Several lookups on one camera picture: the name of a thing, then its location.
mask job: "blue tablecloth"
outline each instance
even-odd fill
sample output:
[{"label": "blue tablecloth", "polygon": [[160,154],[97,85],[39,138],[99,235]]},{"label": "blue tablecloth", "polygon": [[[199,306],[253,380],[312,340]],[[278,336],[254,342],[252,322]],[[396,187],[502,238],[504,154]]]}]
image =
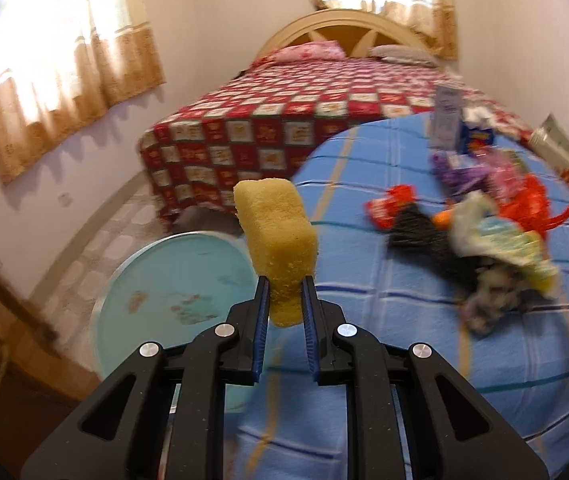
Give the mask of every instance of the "blue tablecloth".
[{"label": "blue tablecloth", "polygon": [[[478,389],[542,457],[554,476],[569,461],[569,222],[549,233],[562,269],[559,301],[508,314],[485,338],[457,316],[456,290],[428,269],[387,249],[363,205],[396,184],[413,184],[424,211],[443,208],[430,174],[425,116],[364,124],[322,144],[294,176],[319,234],[319,297],[386,344],[430,343]],[[546,185],[553,213],[569,188],[545,163],[505,137]],[[308,372],[301,326],[270,328],[266,370],[239,429],[236,478],[343,479],[343,386],[320,388]]]}]

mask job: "wooden headboard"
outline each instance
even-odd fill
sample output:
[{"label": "wooden headboard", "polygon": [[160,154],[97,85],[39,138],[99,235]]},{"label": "wooden headboard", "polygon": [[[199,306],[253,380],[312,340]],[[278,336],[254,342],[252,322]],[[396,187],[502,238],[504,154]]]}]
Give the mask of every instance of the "wooden headboard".
[{"label": "wooden headboard", "polygon": [[280,29],[263,45],[256,59],[278,48],[327,40],[338,41],[349,57],[366,57],[372,46],[382,44],[428,50],[417,34],[387,18],[363,10],[327,9],[307,14]]}]

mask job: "electrical outlet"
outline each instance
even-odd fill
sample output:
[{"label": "electrical outlet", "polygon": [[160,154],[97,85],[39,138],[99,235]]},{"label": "electrical outlet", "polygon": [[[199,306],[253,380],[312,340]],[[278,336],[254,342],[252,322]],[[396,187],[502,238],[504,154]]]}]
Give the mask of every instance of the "electrical outlet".
[{"label": "electrical outlet", "polygon": [[58,197],[58,202],[62,207],[69,207],[73,203],[73,199],[69,193],[63,193]]}]

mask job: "orange object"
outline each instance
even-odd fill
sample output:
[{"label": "orange object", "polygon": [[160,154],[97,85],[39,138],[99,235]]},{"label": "orange object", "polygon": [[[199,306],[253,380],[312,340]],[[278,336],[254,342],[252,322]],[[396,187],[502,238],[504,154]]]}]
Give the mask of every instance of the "orange object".
[{"label": "orange object", "polygon": [[524,231],[536,231],[546,240],[547,231],[569,219],[569,206],[558,216],[549,218],[547,190],[532,173],[527,173],[524,189],[511,202],[500,207],[500,216],[517,222]]},{"label": "orange object", "polygon": [[451,225],[451,210],[445,209],[436,213],[431,221],[436,225],[436,227],[442,231],[447,231]]},{"label": "orange object", "polygon": [[365,210],[378,229],[386,231],[393,227],[398,211],[408,203],[415,201],[416,193],[413,186],[400,184],[390,187],[383,198],[374,198],[367,202]]}]

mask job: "red checkered bedspread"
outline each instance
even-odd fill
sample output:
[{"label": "red checkered bedspread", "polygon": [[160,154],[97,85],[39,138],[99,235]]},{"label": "red checkered bedspread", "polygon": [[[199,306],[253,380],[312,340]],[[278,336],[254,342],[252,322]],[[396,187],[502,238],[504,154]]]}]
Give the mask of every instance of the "red checkered bedspread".
[{"label": "red checkered bedspread", "polygon": [[[139,150],[161,201],[165,226],[187,206],[235,211],[233,186],[247,178],[289,178],[324,140],[354,124],[433,109],[432,69],[377,59],[308,61],[258,68],[159,121]],[[529,133],[518,117],[490,104],[512,137]]]}]

